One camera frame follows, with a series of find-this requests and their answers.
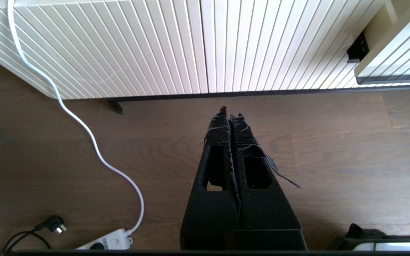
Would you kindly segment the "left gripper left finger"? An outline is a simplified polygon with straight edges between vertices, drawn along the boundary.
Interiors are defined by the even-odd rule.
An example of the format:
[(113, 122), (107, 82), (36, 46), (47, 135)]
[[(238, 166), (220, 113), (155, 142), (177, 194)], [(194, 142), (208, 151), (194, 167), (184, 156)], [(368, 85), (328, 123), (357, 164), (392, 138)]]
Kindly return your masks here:
[(210, 120), (180, 229), (181, 249), (225, 249), (239, 227), (240, 199), (232, 157), (231, 126), (223, 106)]

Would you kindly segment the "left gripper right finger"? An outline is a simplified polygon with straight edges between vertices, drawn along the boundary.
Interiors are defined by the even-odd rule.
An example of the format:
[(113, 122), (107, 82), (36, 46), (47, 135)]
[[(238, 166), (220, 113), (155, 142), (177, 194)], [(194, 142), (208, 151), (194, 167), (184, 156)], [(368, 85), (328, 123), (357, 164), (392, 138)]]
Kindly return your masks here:
[(243, 229), (301, 230), (276, 176), (278, 167), (256, 140), (243, 115), (231, 115), (232, 154)]

